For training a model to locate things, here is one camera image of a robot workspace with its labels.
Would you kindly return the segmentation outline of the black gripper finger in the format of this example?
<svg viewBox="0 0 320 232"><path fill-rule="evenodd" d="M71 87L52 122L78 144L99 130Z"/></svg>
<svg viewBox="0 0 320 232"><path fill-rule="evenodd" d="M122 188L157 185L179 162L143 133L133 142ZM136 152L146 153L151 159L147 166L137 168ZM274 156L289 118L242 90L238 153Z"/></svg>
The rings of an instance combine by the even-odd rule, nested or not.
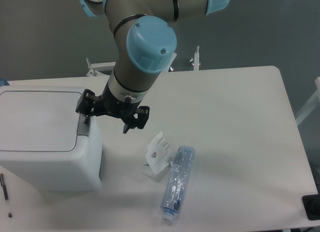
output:
<svg viewBox="0 0 320 232"><path fill-rule="evenodd" d="M122 117L124 122L123 133L126 134L129 129L143 129L149 119L150 107L148 106L139 106L133 112L129 113Z"/></svg>
<svg viewBox="0 0 320 232"><path fill-rule="evenodd" d="M88 124L91 116L96 116L98 113L97 103L99 102L99 97L89 89L85 89L79 98L76 105L76 113L82 114L84 116L84 124Z"/></svg>

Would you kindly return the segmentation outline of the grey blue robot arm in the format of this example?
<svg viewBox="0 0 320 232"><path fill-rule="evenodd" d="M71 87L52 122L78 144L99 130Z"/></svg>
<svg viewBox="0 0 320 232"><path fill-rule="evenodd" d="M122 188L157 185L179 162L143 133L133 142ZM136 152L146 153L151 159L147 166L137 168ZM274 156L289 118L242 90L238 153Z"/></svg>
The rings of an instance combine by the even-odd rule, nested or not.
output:
<svg viewBox="0 0 320 232"><path fill-rule="evenodd" d="M150 108L141 101L171 64L177 47L171 22L223 10L230 0L79 0L88 16L106 15L118 59L101 95L86 89L76 106L84 116L107 115L124 122L123 131L144 128Z"/></svg>

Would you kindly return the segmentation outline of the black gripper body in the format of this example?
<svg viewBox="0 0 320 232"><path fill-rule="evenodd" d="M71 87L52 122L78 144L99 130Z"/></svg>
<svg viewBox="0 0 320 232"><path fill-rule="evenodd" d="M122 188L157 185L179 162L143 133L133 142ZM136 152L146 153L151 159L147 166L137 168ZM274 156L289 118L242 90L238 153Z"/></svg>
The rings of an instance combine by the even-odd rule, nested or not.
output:
<svg viewBox="0 0 320 232"><path fill-rule="evenodd" d="M96 106L96 116L111 116L121 119L123 122L129 122L135 115L143 112L140 103L131 103L131 101L122 102L118 100L110 91L109 83L106 84Z"/></svg>

